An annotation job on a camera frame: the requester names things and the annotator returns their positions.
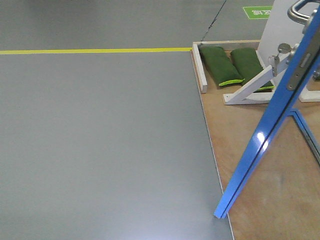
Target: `wooden platform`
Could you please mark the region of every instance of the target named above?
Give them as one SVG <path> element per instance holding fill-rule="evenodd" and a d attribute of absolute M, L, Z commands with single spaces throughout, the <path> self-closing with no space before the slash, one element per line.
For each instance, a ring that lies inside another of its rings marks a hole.
<path fill-rule="evenodd" d="M 223 189 L 267 105 L 224 105 L 223 94 L 239 86 L 217 88 L 208 72 L 201 94 Z M 310 90 L 320 90 L 313 82 Z M 320 103 L 296 104 L 320 142 Z M 235 240 L 319 240 L 320 167 L 294 120 L 278 135 L 229 212 Z"/>

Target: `gray floor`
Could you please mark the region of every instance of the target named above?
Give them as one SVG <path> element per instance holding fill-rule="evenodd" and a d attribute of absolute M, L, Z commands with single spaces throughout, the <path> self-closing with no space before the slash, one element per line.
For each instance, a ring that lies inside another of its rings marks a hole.
<path fill-rule="evenodd" d="M 0 65 L 1 240 L 232 239 L 188 52 Z"/>
<path fill-rule="evenodd" d="M 200 41 L 223 0 L 2 0 L 0 50 L 190 47 Z M 207 41 L 258 40 L 266 20 L 229 0 Z"/>

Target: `sandbag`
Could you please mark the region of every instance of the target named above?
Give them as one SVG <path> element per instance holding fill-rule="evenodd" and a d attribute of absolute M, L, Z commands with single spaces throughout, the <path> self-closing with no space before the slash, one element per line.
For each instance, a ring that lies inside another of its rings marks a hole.
<path fill-rule="evenodd" d="M 231 59 L 238 72 L 244 77 L 242 85 L 245 85 L 256 75 L 263 71 L 263 67 L 260 64 L 256 50 L 251 47 L 238 48 L 231 53 Z M 265 85 L 260 87 L 257 92 L 272 90 L 275 86 L 268 81 Z"/>
<path fill-rule="evenodd" d="M 219 87 L 241 84 L 244 81 L 222 47 L 202 45 L 199 52 L 208 72 Z"/>

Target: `metal door handle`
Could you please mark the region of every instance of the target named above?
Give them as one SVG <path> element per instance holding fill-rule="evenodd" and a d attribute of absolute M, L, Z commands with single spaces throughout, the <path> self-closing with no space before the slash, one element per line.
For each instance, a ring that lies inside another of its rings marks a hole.
<path fill-rule="evenodd" d="M 310 16 L 302 14 L 300 12 L 298 12 L 300 9 L 302 9 L 306 4 L 308 3 L 318 3 L 320 4 L 320 0 L 299 0 L 296 3 L 294 3 L 288 10 L 287 14 L 288 17 L 299 23 L 299 24 L 303 24 L 306 25 L 308 22 L 308 19 L 310 18 Z"/>

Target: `yellow floor line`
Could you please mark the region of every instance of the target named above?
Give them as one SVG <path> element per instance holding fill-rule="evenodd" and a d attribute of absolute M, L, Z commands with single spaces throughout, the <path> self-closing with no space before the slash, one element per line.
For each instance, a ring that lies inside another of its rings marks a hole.
<path fill-rule="evenodd" d="M 52 49 L 52 50 L 0 50 L 0 55 L 26 54 L 110 54 L 110 53 L 164 53 L 189 52 L 191 47 L 116 48 L 116 49 Z"/>

